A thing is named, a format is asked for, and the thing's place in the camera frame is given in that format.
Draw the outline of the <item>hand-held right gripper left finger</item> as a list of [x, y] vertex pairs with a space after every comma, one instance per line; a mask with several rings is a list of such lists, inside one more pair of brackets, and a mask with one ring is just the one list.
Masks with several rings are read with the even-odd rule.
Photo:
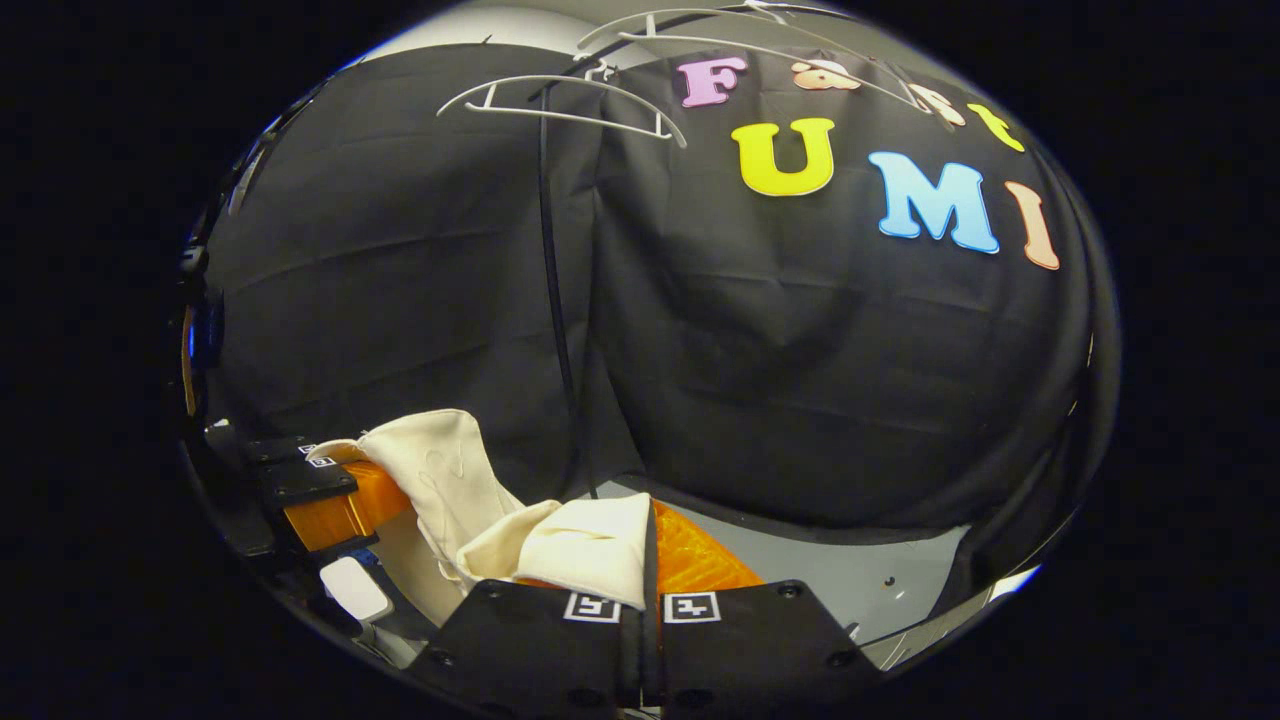
[[488, 719], [616, 719], [658, 710], [655, 512], [646, 511], [646, 609], [562, 589], [481, 582], [408, 676]]

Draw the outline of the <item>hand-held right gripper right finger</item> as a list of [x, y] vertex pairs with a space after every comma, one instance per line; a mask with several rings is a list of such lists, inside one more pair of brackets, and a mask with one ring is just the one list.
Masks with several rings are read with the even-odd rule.
[[667, 717], [823, 717], [883, 674], [797, 579], [767, 583], [655, 505], [655, 692]]

